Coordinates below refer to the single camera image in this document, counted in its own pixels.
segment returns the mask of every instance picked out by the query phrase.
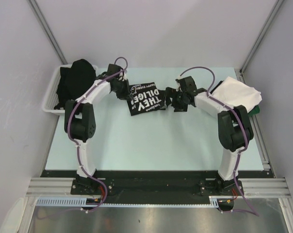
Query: white wall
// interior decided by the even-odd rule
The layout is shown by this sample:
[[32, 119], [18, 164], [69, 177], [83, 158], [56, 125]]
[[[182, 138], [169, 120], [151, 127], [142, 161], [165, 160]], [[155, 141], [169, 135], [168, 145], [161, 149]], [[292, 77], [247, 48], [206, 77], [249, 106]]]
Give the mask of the white wall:
[[59, 65], [27, 1], [0, 1], [0, 225], [44, 161], [56, 117], [41, 101]]
[[69, 63], [240, 68], [276, 0], [37, 0]]
[[286, 1], [245, 73], [262, 92], [260, 118], [270, 159], [293, 197], [293, 0]]

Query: white table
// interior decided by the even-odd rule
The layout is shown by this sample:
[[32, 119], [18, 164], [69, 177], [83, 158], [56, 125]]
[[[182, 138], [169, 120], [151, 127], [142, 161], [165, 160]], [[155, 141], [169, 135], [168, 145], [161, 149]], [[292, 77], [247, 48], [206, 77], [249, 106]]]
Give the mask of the white table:
[[[130, 84], [155, 82], [165, 90], [176, 87], [175, 79], [184, 68], [129, 68]], [[215, 85], [227, 76], [236, 78], [231, 67], [212, 68]], [[97, 74], [106, 71], [99, 69]], [[191, 70], [198, 88], [207, 88], [212, 75], [206, 70]], [[95, 109], [96, 133], [90, 143], [97, 150], [92, 154], [99, 170], [217, 170], [222, 159], [218, 139], [217, 119], [188, 107], [187, 113], [174, 113], [169, 107], [130, 116], [125, 101], [115, 93], [106, 96]], [[64, 132], [64, 116], [60, 116], [50, 148], [46, 170], [76, 170], [77, 155], [74, 144]], [[255, 140], [242, 154], [240, 170], [263, 170]]]

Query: white folded fabric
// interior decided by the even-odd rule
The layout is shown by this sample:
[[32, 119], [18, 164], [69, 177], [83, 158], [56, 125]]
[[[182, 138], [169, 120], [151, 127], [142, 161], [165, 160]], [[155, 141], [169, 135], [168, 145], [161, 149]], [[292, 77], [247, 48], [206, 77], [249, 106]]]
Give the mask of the white folded fabric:
[[243, 105], [248, 113], [262, 101], [260, 91], [232, 77], [227, 77], [212, 95], [218, 100], [233, 106]]

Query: shiny floor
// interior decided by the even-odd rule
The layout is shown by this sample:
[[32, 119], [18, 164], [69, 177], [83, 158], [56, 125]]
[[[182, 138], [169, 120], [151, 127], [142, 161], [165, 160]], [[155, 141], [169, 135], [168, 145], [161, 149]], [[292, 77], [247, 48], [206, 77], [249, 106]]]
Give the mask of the shiny floor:
[[[260, 214], [220, 214], [208, 208], [101, 207], [94, 213], [36, 207], [29, 233], [287, 233], [278, 199], [254, 199]], [[238, 199], [235, 208], [246, 208]]]

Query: white basket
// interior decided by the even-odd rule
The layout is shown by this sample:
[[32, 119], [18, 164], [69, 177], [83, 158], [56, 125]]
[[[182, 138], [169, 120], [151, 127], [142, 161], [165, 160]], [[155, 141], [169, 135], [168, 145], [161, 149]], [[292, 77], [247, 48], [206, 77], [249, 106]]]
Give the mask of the white basket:
[[59, 103], [58, 95], [56, 94], [57, 87], [60, 81], [60, 67], [67, 67], [70, 68], [72, 64], [69, 65], [62, 65], [55, 69], [53, 76], [49, 82], [49, 87], [45, 93], [42, 109], [44, 112], [47, 113], [54, 113], [56, 115], [63, 115], [65, 114], [64, 110], [54, 110], [54, 107]]

